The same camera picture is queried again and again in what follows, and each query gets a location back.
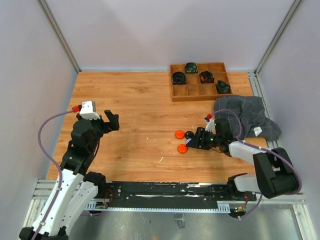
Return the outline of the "orange earbud case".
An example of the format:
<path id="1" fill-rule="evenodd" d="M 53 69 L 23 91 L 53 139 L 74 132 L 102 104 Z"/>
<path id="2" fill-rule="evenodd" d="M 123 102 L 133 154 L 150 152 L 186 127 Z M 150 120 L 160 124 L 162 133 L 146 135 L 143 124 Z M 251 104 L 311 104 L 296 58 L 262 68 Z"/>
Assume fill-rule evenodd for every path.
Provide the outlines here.
<path id="1" fill-rule="evenodd" d="M 182 130 L 177 130 L 174 135 L 177 139 L 183 139 L 185 137 L 185 132 Z"/>
<path id="2" fill-rule="evenodd" d="M 188 151 L 188 147 L 185 144 L 179 144 L 177 147 L 177 151 L 180 154 L 185 154 Z"/>

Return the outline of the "black earbud case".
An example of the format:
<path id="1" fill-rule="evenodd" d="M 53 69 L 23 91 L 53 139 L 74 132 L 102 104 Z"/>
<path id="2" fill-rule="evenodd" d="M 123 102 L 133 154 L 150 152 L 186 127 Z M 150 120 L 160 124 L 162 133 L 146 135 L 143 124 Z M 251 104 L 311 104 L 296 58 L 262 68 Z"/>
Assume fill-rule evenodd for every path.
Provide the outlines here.
<path id="1" fill-rule="evenodd" d="M 186 139 L 192 139 L 193 137 L 194 137 L 194 133 L 192 132 L 192 131 L 186 131 L 185 133 L 184 133 L 184 137 L 186 138 Z"/>

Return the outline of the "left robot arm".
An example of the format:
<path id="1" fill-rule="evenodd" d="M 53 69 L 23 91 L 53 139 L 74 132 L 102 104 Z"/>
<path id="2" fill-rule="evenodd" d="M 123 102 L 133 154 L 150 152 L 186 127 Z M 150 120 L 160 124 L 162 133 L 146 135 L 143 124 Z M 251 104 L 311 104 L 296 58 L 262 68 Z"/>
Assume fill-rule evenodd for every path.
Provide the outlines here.
<path id="1" fill-rule="evenodd" d="M 77 121 L 71 131 L 71 140 L 57 165 L 58 178 L 39 216 L 30 227 L 19 233 L 21 240 L 67 240 L 77 219 L 86 205 L 94 198 L 107 193 L 106 177 L 88 172 L 100 146 L 100 140 L 120 128 L 119 115 L 105 110 L 105 122 L 101 115 L 77 106 Z"/>

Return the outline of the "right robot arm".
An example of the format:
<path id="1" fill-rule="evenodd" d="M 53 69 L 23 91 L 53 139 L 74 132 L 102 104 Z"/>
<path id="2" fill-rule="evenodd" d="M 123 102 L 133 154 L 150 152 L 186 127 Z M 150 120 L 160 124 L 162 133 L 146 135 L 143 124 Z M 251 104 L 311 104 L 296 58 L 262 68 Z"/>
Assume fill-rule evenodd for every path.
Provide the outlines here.
<path id="1" fill-rule="evenodd" d="M 225 155 L 254 166 L 255 174 L 241 173 L 228 178 L 226 193 L 232 200 L 240 199 L 245 192 L 272 199 L 294 194 L 301 186 L 285 149 L 257 147 L 237 140 L 224 118 L 210 119 L 205 128 L 198 127 L 192 138 L 187 138 L 186 147 L 206 151 L 218 148 Z"/>

